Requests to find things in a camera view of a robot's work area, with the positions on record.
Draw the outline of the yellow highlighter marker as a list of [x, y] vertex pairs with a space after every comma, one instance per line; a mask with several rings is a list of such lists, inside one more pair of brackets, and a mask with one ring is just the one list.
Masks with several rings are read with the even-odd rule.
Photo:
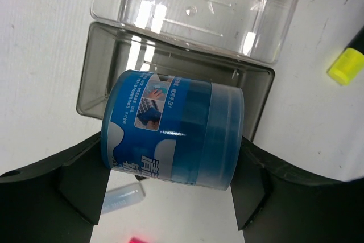
[[361, 70], [363, 70], [363, 28], [336, 58], [327, 70], [327, 74], [340, 85], [349, 85]]

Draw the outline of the blue cleaning gel jar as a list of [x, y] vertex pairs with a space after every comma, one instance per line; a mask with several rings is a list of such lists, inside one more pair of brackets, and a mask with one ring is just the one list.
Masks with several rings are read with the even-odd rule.
[[107, 168], [226, 190], [237, 166], [244, 96], [237, 87], [128, 70], [111, 90], [101, 129]]

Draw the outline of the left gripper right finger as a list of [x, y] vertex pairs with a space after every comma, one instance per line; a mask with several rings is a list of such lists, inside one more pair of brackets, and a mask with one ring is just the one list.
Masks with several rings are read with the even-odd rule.
[[363, 179], [329, 179], [242, 138], [231, 183], [245, 242], [363, 242]]

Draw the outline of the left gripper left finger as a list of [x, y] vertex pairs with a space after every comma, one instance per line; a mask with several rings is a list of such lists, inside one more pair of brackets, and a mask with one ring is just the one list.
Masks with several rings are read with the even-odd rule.
[[110, 176], [97, 133], [1, 175], [1, 242], [89, 242]]

